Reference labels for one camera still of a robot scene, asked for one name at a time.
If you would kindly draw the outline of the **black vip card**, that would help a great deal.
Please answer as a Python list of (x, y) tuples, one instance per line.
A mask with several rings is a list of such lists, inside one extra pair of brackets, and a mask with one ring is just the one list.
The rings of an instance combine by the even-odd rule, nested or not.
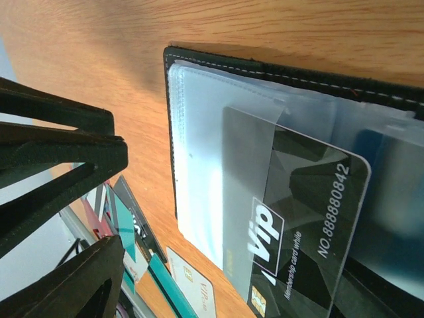
[(226, 108), (222, 165), (227, 279), (257, 317), (328, 317), (369, 163)]

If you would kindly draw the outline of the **black leather card holder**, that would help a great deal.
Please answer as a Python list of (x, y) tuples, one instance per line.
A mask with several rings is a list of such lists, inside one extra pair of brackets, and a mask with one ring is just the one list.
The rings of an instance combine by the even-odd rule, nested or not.
[[(364, 130), (423, 146), (421, 87), (175, 46), (164, 50), (164, 68), (178, 228), (222, 271), (226, 108), (354, 154)], [(422, 317), (423, 293), (409, 293), (351, 257), (360, 213), (328, 317)]]

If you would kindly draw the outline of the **blue card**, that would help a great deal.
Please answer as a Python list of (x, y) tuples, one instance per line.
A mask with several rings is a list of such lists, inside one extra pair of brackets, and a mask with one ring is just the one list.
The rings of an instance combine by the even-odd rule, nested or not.
[(372, 175), (354, 240), (353, 259), (393, 285), (423, 293), (423, 146), (364, 130), (354, 152)]

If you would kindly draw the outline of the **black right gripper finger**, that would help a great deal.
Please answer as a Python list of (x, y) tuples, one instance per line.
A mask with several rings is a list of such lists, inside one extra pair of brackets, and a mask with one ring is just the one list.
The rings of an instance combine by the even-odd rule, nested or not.
[(113, 317), (123, 280), (119, 236), (104, 237), (1, 302), (2, 317)]

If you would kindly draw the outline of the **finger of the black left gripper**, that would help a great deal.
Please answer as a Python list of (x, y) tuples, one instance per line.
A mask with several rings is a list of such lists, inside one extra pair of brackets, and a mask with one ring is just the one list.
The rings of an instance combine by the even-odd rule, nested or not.
[(1, 112), (75, 127), (87, 133), (114, 135), (113, 114), (1, 78)]
[(83, 194), (128, 166), (119, 136), (1, 123), (1, 187), (63, 163), (78, 167), (1, 205), (1, 255)]

